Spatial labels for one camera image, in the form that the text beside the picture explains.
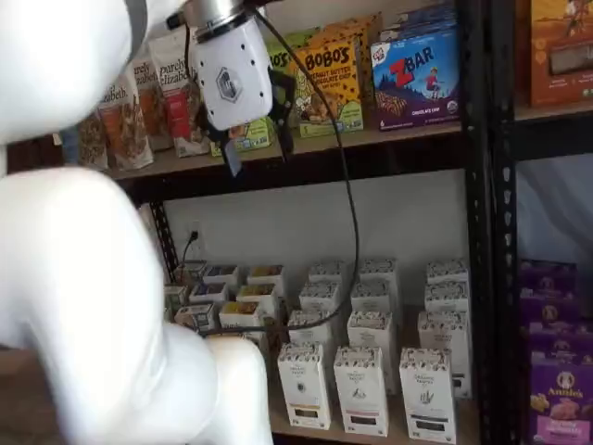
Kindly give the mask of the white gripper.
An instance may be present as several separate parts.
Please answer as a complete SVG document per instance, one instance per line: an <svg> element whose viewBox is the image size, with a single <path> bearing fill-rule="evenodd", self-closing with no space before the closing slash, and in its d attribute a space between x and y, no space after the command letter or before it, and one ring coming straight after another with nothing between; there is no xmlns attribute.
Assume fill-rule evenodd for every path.
<svg viewBox="0 0 593 445"><path fill-rule="evenodd" d="M190 44L192 65L206 110L198 112L202 133L217 147L232 177L242 170L227 130L269 114L283 160L294 152L289 125L296 81L269 70L270 59L257 20L243 15L232 28L220 27L207 40Z"/></svg>

